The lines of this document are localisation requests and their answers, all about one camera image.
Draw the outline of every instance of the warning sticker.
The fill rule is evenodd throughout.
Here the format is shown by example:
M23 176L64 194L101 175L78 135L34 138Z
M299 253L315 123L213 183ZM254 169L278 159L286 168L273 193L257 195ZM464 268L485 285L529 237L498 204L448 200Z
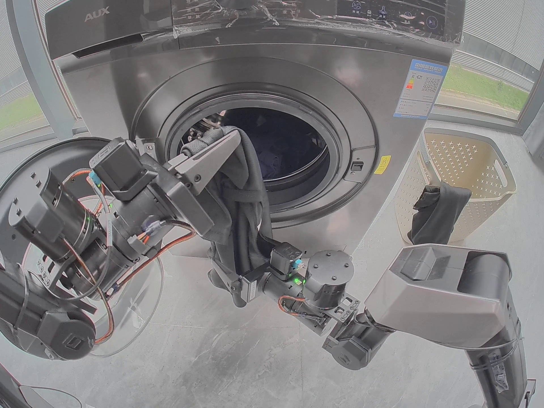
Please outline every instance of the warning sticker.
M376 171L374 173L377 174L383 174L387 167L389 166L389 162L391 161L391 156L381 156L380 164L377 166Z
M439 94L448 67L412 59L397 109L397 118L427 119Z

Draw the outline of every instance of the washing machine drum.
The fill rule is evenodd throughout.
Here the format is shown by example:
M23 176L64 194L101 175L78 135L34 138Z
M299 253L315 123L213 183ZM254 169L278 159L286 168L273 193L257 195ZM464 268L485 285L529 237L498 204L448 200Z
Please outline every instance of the washing machine drum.
M222 110L201 119L181 136L176 154L183 144L217 126L235 126L247 133L272 206L308 195L329 169L327 143L311 124L286 112L257 107Z

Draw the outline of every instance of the cable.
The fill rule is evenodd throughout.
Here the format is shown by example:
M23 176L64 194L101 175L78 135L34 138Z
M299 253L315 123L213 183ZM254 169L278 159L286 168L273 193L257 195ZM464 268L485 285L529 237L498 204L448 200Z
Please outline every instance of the cable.
M295 312L286 310L283 307L283 304L282 304L283 299L289 299L291 301L295 301L295 302L298 302L298 303L304 303L304 302L306 302L306 298L304 298L304 297L295 298L294 296L289 296L289 295L280 296L280 298L277 300L277 305L280 308L280 310L282 310L284 313L287 313L290 316L303 317L305 319L315 320L315 321L317 321L319 323L321 323L321 321L324 319L324 316L316 316L315 314L310 315L310 314L307 314L307 313L295 313Z
M63 186L68 182L70 181L72 178L76 178L77 176L79 175L83 175L84 173L91 173L92 170L91 169L87 169L87 168L80 168L80 169L76 169L74 172L72 172L70 175L68 175L64 181L63 181Z
M102 194L105 196L105 186L101 185L100 187L102 189ZM98 216L98 214L100 213L100 210L102 210L103 207L104 207L104 204L102 203L102 201L100 201L98 207L95 209L94 212L92 212L92 214L94 214L94 216Z
M71 398L73 398L73 400L77 400L78 403L79 403L79 408L83 408L83 405L81 404L81 401L76 398L73 394L70 394L66 391L62 391L62 390L59 390L58 388L51 388L51 387L35 387L33 385L21 385L20 387L28 387L28 388L32 388L32 390L52 390L52 391L56 391L56 392L59 392L59 393L62 393L62 394L65 394L67 396L70 396Z
M512 346L512 349L504 357L501 357L501 358L498 358L498 359L496 359L494 361L491 361L489 364L479 364L479 365L472 365L471 364L471 369L473 371L485 371L485 370L488 370L488 369L490 369L492 367L495 367L495 366L497 366L499 364L504 363L508 359L508 357L510 357L516 351L516 349L517 349L517 347L518 347L518 345L520 343L520 339L521 339L521 322L519 320L518 320L518 327L519 327L520 330L519 330L519 332L517 334L516 339L508 342L508 343L513 343L514 342L514 345ZM493 349L493 347L484 348L484 349L485 350Z
M515 339L510 340L509 342L506 342L506 343L497 344L495 346L482 346L481 348L464 348L463 346L455 346L448 343L441 343L441 342L432 342L432 343L439 344L440 346L445 346L446 348L461 349L461 350L468 350L468 351L494 350L494 349L505 348L506 346L512 343L515 343L517 345L521 337L521 321L519 319L517 321L517 329L518 331L517 331L517 335Z
M113 246L113 226L112 226L112 212L109 209L108 201L105 200L105 195L103 191L101 191L95 182L90 179L90 177L87 177L87 182L91 185L92 190L95 191L95 194L100 198L100 201L102 202L102 207L104 208L104 212L106 215L106 232L105 232L105 243L109 247Z
M19 269L21 269L21 272L24 276L24 299L23 304L21 305L21 309L19 310L19 315L17 316L17 320L15 321L15 325L13 325L13 330L17 331L19 329L19 326L21 325L21 322L23 321L24 312L27 310L28 306L28 295L29 295L29 289L28 289L28 278L24 274L23 265L21 263L17 263L17 266Z
M88 297L89 295L92 295L98 288L99 288L99 285L104 281L105 279L105 275L106 275L106 272L108 271L108 268L109 268L109 265L110 265L110 262L111 262L111 256L112 256L112 251L113 251L113 248L110 246L108 247L108 250L106 251L106 255L105 255L105 264L104 264L104 269L102 269L102 273L100 274L100 277L97 281L93 281L94 284L92 285L92 287L87 290L85 293L82 293L81 295L78 295L78 296L74 296L74 297L59 297L58 299L62 299L64 301L68 301L69 303L72 303L72 302L76 302L76 301L80 301L82 299L85 299L86 297ZM56 296L50 289L49 287L45 286L44 287L49 291L49 293L51 293L51 295L53 296Z
M140 272L140 270L145 268L153 260L155 260L156 258L160 257L162 254L164 254L168 249L174 247L175 245L177 245L177 244L179 244L181 242L188 241L189 239L192 239L194 236L196 236L196 232L194 230L192 230L190 233L188 233L186 235L183 235L183 236L181 236L180 238L177 238L174 241L171 241L166 246L163 246L160 249L160 251L154 257L150 258L145 263L140 264L140 266L138 266L138 268L136 270L134 270L132 273L130 273L130 275L128 275L124 280L122 280L121 282L115 283L112 286L113 289L114 289L114 292L119 290L122 286L124 286L127 282L129 282L134 275L136 275L138 272Z
M358 319L358 317L360 315L364 316L364 322L361 322ZM360 325L364 325L364 326L366 326L368 328L374 328L374 329L380 330L382 332L389 332L389 333L396 332L396 330L394 330L393 328L389 328L388 326L379 324L378 322L374 322L374 319L372 318L372 316L370 315L370 313L368 312L368 309L366 307L365 307L365 309L363 310L362 313L359 313L354 317L354 321L356 321Z
M70 242L66 240L66 238L64 238L63 241L66 244L66 246L68 248L70 248L70 251L72 251L72 254L76 256L79 264L81 264L81 266L85 269L85 271L87 272L87 274L91 278L92 282L94 282L96 284L97 282L95 280L95 277L92 275L91 271L89 270L89 268L87 267L87 265L85 264L85 262L83 261L81 256L77 253L77 251L70 244ZM108 300L106 299L106 297L104 295L104 292L99 287L97 287L97 291L99 292L100 298L104 302L105 309L106 309L106 312L108 314L108 322L109 322L108 332L104 336L100 337L98 340L95 341L95 344L101 344L101 343L104 343L107 340L109 340L110 337L113 335L113 331L115 330L115 322L113 320L112 308L109 306Z
M172 225L174 227L181 227L185 228L186 230L193 231L193 227L191 227L187 222L178 221L177 219L169 219L164 221L165 225Z
M295 302L298 302L298 303L304 303L306 302L306 299L303 298L303 297L297 297L297 298L294 298L293 296L288 296L288 295L282 295L280 296L280 298L277 300L277 306L280 308L280 310L282 310L284 313L287 313L288 315L290 316L300 316L300 313L294 313L292 311L288 311L286 310L284 307L283 307L283 304L282 304L282 300L283 299L289 299L291 301L295 301Z

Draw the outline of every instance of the black garment in basket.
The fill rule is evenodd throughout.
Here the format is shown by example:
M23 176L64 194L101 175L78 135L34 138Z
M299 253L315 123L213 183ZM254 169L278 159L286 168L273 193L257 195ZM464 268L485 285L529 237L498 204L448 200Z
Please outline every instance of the black garment in basket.
M425 186L413 207L417 213L412 218L412 230L408 233L408 239L414 245L446 245L471 196L470 190L453 187L445 182L441 182L440 187Z

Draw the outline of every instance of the laundry basket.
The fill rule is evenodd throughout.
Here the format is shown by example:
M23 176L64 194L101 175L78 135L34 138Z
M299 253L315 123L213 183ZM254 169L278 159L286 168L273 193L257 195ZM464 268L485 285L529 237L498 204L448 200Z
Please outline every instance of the laundry basket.
M410 242L413 205L427 184L464 187L472 197L455 224L450 242L465 239L483 224L510 195L516 182L506 160L489 138L455 130L426 128L395 195L400 234Z

